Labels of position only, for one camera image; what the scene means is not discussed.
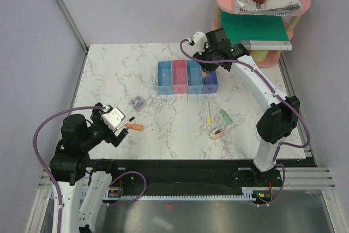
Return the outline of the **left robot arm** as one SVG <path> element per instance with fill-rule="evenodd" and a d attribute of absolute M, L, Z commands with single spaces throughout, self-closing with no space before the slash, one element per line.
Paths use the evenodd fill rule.
<path fill-rule="evenodd" d="M 128 134 L 122 127 L 125 114 L 117 107 L 97 103 L 92 106 L 90 119 L 73 109 L 63 120 L 61 136 L 50 160 L 50 178 L 53 183 L 55 232 L 93 232 L 95 218 L 105 190 L 119 181 L 114 163 L 101 160 L 93 166 L 92 184 L 83 204 L 79 195 L 91 163 L 89 152 L 102 142 L 118 147 Z"/>

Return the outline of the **clear paperclip jar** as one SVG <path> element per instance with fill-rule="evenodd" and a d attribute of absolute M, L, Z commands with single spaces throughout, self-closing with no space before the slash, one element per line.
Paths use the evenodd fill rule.
<path fill-rule="evenodd" d="M 132 98 L 130 103 L 135 110 L 140 110 L 144 106 L 144 99 L 140 95 L 138 95 Z"/>

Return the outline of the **pink cap glue bottle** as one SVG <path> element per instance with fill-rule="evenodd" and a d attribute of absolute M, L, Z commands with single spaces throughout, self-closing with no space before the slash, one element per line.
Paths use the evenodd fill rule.
<path fill-rule="evenodd" d="M 201 71 L 201 77 L 202 78 L 206 78 L 206 77 L 208 77 L 209 76 L 209 73 L 207 73 L 207 72 L 205 72 L 205 71 Z"/>

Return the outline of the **pink drawer bin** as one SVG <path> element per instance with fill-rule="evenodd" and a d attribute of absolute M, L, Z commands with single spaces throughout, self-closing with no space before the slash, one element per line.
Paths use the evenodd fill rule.
<path fill-rule="evenodd" d="M 172 61 L 172 87 L 174 94 L 184 94 L 188 92 L 186 60 Z"/>

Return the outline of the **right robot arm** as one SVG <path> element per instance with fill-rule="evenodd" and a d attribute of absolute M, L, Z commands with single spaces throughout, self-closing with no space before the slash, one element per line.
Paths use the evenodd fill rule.
<path fill-rule="evenodd" d="M 269 170 L 275 166 L 279 145 L 297 126 L 300 101 L 288 97 L 273 86 L 261 72 L 246 47 L 231 44 L 223 28 L 208 33 L 196 32 L 189 39 L 196 49 L 191 59 L 198 62 L 202 77 L 209 77 L 218 67 L 237 75 L 259 103 L 263 112 L 256 129 L 261 138 L 251 182 L 262 186 L 269 180 Z"/>

